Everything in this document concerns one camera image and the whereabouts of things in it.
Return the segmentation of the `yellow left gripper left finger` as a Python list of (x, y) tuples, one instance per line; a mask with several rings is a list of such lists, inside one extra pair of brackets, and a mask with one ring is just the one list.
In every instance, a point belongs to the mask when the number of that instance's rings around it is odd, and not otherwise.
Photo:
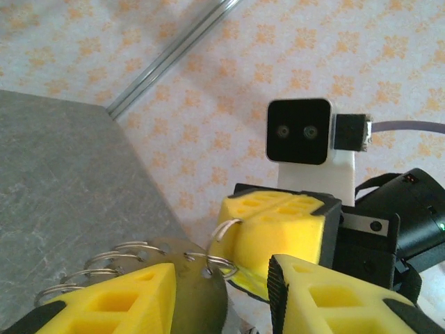
[(61, 294), (5, 332), (169, 333), (176, 289), (174, 264), (155, 264)]

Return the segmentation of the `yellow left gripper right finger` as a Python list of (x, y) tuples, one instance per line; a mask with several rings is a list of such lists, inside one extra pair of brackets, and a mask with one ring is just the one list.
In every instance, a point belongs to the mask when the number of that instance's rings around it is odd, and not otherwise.
[(443, 333), (404, 296), (290, 255), (273, 255), (268, 298), (274, 333)]

